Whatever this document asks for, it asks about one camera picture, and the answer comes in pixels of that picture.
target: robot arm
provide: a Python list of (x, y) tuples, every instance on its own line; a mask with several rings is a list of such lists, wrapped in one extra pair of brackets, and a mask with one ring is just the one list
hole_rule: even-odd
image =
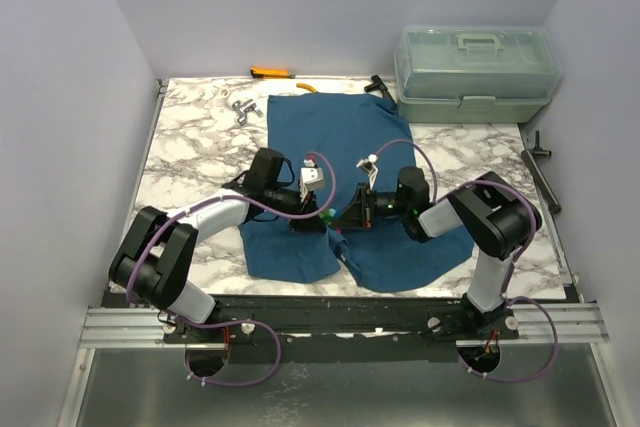
[[(237, 197), (253, 199), (286, 214), (306, 214), (317, 210), (313, 191), (324, 186), (322, 169), (313, 161), (305, 161), (300, 174), (300, 191), (294, 191), (286, 188), (293, 183), (293, 179), (288, 184), (278, 182), (284, 163), (289, 161), (282, 154), (263, 148), (256, 153), (247, 172), (225, 184), (208, 199), (170, 212), (162, 212), (154, 207), (141, 209), (111, 264), (109, 278), (126, 287), (136, 263), (154, 234), (170, 218), (186, 212), (166, 230), (156, 250), (142, 263), (133, 293), (158, 309), (171, 311), (196, 323), (205, 322), (215, 307), (215, 300), (187, 280), (196, 245), (264, 212), (262, 208)], [(292, 230), (303, 232), (324, 232), (326, 229), (317, 216), (291, 220), (289, 226)]]
[(435, 204), (429, 200), (424, 173), (417, 167), (400, 170), (395, 192), (376, 192), (371, 190), (375, 167), (371, 164), (371, 157), (358, 163), (369, 174), (369, 183), (358, 184), (355, 196), (331, 227), (366, 230), (373, 228), (376, 218), (400, 217), (410, 238), (427, 242), (464, 225), (480, 252), (471, 286), (463, 296), (463, 320), (470, 333), (485, 329), (504, 311), (513, 258), (532, 235), (531, 217), (534, 232), (542, 225), (538, 210), (495, 172)]

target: black handle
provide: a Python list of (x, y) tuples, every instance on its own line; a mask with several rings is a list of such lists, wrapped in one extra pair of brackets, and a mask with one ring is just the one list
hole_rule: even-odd
[(538, 167), (538, 164), (534, 159), (534, 153), (532, 153), (532, 151), (530, 150), (523, 150), (520, 154), (520, 157), (522, 158), (524, 165), (526, 165), (529, 169), (529, 172), (531, 172), (533, 181), (540, 189), (542, 197), (549, 206), (549, 211), (552, 214), (559, 214), (560, 212), (562, 212), (560, 201), (556, 197), (556, 194), (553, 193), (553, 190), (551, 189), (549, 182), (547, 182), (544, 174), (540, 170), (540, 167)]

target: metal floor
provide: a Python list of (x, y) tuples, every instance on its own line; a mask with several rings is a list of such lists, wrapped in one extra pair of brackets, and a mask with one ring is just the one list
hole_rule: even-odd
[[(502, 376), (538, 370), (551, 347), (503, 347)], [(266, 366), (234, 365), (226, 380)], [(79, 426), (554, 427), (614, 426), (589, 345), (562, 345), (550, 374), (497, 384), (459, 364), (283, 364), (252, 388), (186, 380), (180, 350), (97, 351)]]

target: metal frame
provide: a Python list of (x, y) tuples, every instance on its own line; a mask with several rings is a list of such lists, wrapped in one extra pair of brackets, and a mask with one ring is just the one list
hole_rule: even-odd
[[(145, 155), (141, 160), (138, 172), (136, 190), (129, 206), (129, 216), (135, 206), (137, 191), (169, 81), (159, 80), (158, 83), (158, 99), (146, 142)], [(520, 132), (522, 141), (527, 146), (529, 144), (527, 134), (523, 128), (520, 129)], [(538, 198), (542, 199), (537, 187), (536, 191)], [(577, 279), (569, 270), (553, 217), (548, 209), (545, 208), (543, 201), (542, 207), (544, 221), (549, 230), (551, 243), (558, 259), (558, 270), (562, 282), (564, 285), (575, 285)], [(551, 303), (544, 304), (544, 307), (549, 311), (554, 323), (556, 323), (561, 343), (591, 344), (595, 363), (616, 424), (620, 427), (634, 425), (633, 415), (607, 344), (609, 336), (597, 304)], [(517, 340), (503, 340), (501, 341), (502, 345), (533, 345), (551, 342), (552, 336), (547, 320), (535, 306), (519, 304), (513, 306), (513, 311), (519, 323), (518, 330), (521, 336)], [(162, 339), (165, 331), (163, 330), (163, 324), (157, 318), (157, 314), (158, 311), (154, 309), (89, 309), (82, 329), (79, 349), (59, 417), (58, 427), (77, 425), (96, 349), (224, 349), (224, 344), (164, 344)], [(461, 341), (458, 342), (458, 345), (477, 345), (477, 342)]]
[[(606, 331), (597, 304), (544, 304), (558, 331), (560, 343), (596, 344), (607, 342)], [(501, 340), (501, 345), (537, 345), (553, 341), (544, 314), (533, 305), (514, 305), (520, 338)], [(163, 324), (156, 309), (89, 309), (80, 336), (81, 349), (202, 349), (224, 350), (224, 344), (165, 344)], [(376, 331), (374, 335), (402, 334)], [(282, 334), (283, 337), (308, 336), (309, 332)], [(484, 340), (458, 341), (460, 347), (482, 345)]]

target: black tool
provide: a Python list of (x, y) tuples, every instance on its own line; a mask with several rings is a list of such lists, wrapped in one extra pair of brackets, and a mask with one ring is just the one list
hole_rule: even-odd
[(382, 81), (379, 75), (372, 75), (371, 81), (372, 81), (371, 84), (365, 86), (364, 88), (365, 92), (368, 93), (368, 92), (373, 92), (374, 90), (379, 90), (383, 98), (389, 99), (394, 104), (396, 103), (395, 100), (393, 100), (393, 97), (391, 97), (391, 94), (389, 93), (389, 89), (387, 88), (387, 86)]
[(545, 202), (549, 205), (549, 211), (552, 214), (559, 214), (562, 212), (562, 206), (560, 205), (560, 201), (556, 197), (556, 194), (553, 193), (549, 182), (545, 178), (544, 174), (540, 170), (538, 163), (536, 162), (536, 157), (551, 157), (551, 151), (545, 150), (540, 147), (540, 131), (536, 130), (536, 144), (532, 149), (525, 149), (520, 153), (520, 157), (524, 161), (524, 164), (527, 166), (531, 175), (533, 176), (533, 181), (540, 189), (542, 193), (542, 197)]

